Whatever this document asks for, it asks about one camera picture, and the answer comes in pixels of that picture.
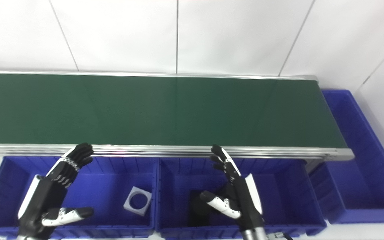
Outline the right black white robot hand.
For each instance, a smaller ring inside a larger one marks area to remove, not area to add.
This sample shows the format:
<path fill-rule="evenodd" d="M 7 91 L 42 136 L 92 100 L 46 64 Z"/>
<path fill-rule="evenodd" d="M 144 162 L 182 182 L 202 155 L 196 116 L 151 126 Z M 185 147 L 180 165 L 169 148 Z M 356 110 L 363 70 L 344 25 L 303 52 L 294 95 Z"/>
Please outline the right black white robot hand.
<path fill-rule="evenodd" d="M 236 220 L 241 234 L 264 236 L 262 205 L 252 174 L 242 176 L 223 147 L 214 144 L 211 152 L 210 160 L 215 162 L 215 169 L 225 174 L 233 197 L 222 197 L 205 190 L 200 194 L 200 199 L 221 214 Z"/>

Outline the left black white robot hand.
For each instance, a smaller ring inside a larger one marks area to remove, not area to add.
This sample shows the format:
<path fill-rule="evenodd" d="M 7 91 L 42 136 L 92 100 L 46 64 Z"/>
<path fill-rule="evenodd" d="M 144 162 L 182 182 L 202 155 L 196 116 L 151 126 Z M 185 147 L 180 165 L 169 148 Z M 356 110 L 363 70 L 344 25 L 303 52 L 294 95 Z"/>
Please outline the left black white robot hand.
<path fill-rule="evenodd" d="M 64 153 L 46 175 L 33 177 L 17 213 L 18 240 L 48 240 L 58 226 L 93 216 L 92 207 L 62 207 L 68 188 L 79 170 L 93 161 L 93 153 L 91 144 L 78 144 Z"/>

